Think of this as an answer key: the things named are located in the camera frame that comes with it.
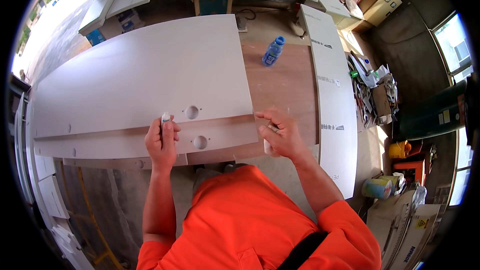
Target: window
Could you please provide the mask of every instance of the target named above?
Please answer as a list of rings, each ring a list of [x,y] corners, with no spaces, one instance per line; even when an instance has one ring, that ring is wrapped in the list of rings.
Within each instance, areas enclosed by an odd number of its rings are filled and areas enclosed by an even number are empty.
[[[449,206],[459,205],[462,202],[463,194],[465,193],[467,183],[469,182],[469,176],[470,169],[464,169],[456,172]]]
[[[461,15],[453,14],[433,30],[442,59],[447,65],[453,83],[465,80],[473,72],[468,36]],[[459,205],[467,188],[472,165],[473,150],[467,145],[465,128],[458,130],[458,159],[455,170],[450,206]]]
[[[433,34],[440,46],[450,78],[455,82],[466,79],[473,72],[473,67],[468,37],[463,28],[461,16],[454,14],[435,28]]]

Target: black strap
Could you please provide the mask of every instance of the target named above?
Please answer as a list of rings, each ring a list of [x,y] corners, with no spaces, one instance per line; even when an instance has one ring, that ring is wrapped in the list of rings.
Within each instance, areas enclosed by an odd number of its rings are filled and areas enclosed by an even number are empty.
[[[292,249],[292,252],[276,270],[296,270],[300,268],[318,248],[320,243],[325,240],[327,235],[327,232],[316,231],[306,236]]]

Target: orange shirt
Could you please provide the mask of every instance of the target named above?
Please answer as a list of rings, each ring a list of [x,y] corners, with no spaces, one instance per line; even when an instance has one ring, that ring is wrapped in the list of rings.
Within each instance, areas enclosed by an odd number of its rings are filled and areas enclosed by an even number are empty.
[[[300,267],[380,269],[380,247],[345,201],[327,207],[316,225],[257,167],[248,165],[201,184],[171,248],[143,243],[137,270],[276,269],[309,234],[328,236]]]

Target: circular hole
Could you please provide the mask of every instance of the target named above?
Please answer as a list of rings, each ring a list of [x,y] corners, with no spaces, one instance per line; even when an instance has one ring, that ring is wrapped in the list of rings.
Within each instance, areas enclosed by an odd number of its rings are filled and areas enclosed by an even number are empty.
[[[197,149],[205,149],[205,147],[207,147],[207,142],[207,138],[203,135],[199,135],[193,140],[193,144]]]
[[[189,118],[190,120],[193,120],[193,119],[195,119],[196,117],[198,117],[198,109],[197,109],[197,107],[194,106],[194,105],[189,106],[189,107],[185,110],[185,116],[187,116],[187,118]]]

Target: blue bottle cap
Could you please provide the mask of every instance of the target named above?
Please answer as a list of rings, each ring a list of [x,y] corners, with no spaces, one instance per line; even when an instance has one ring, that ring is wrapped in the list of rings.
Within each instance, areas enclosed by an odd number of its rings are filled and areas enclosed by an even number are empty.
[[[282,37],[282,36],[278,36],[278,37],[275,39],[275,43],[277,43],[278,45],[284,45],[284,44],[285,44],[285,38]]]

